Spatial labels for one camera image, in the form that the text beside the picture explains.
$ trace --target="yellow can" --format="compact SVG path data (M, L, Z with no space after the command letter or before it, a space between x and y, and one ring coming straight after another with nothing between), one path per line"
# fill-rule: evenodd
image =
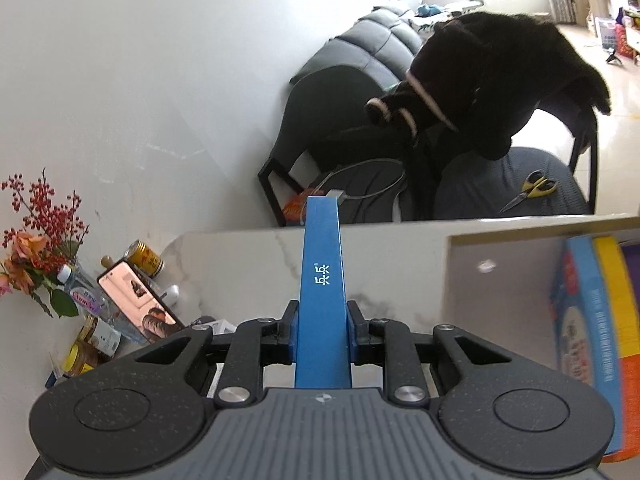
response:
M156 277L164 269L164 261L147 244L136 240L124 253L130 264L142 269L150 278Z

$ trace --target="black chair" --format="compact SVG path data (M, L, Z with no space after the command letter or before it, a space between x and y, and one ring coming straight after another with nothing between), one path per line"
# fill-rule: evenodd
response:
M278 225L299 222L287 222L270 177L275 175L293 193L302 193L304 186L290 170L305 150L321 172L307 187L320 186L325 192L340 189L351 197L367 197L340 205L342 223L392 221L396 197L402 219L413 217L405 178L411 142L390 129L370 125L364 111L369 99L383 93L370 75L347 65L317 70L296 83L276 143L258 173Z
M598 183L598 127L593 109L576 104L560 92L540 103L540 109L560 119L574 136L568 165L543 150L511 148L500 160L486 160L466 151L448 161L440 174L433 217L437 220L509 218L594 214ZM580 153L590 147L589 199L584 199L574 172ZM430 157L437 160L433 153ZM514 198L529 173L543 170L559 182L551 195L524 200L505 212L500 209Z

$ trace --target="water bottle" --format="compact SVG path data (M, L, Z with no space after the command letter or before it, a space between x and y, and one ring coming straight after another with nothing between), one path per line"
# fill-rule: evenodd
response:
M146 338L138 331L123 312L107 298L95 281L87 275L80 265L72 269L63 265L58 273L58 281L65 286L65 292L76 306L95 316L124 337L137 344L147 344Z

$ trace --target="smartphone screen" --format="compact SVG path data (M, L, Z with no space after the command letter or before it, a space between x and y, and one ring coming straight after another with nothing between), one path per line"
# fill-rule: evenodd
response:
M101 275L98 285L150 342L183 329L126 260Z

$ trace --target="yellow lid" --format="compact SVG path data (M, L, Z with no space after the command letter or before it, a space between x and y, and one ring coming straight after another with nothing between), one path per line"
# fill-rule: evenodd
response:
M69 355L66 356L65 362L62 365L62 369L65 372L68 372L69 370L71 370L71 368L74 367L74 363L76 362L77 358L78 358L78 345L74 343L71 347L71 350L69 350Z

